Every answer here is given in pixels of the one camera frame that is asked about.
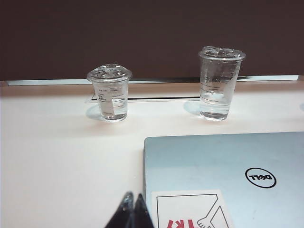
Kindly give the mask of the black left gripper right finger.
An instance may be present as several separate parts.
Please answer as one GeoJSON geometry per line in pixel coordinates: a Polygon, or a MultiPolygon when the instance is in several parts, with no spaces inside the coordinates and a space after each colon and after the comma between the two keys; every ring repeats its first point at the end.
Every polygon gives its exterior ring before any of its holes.
{"type": "Polygon", "coordinates": [[[139,194],[134,208],[135,228],[154,228],[143,195],[139,194]]]}

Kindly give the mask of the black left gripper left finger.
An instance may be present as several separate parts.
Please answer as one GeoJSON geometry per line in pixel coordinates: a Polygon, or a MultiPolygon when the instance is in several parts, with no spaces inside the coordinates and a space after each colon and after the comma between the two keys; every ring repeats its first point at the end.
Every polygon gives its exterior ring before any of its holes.
{"type": "Polygon", "coordinates": [[[124,194],[116,212],[113,214],[106,228],[132,228],[133,227],[133,193],[124,194]]]}

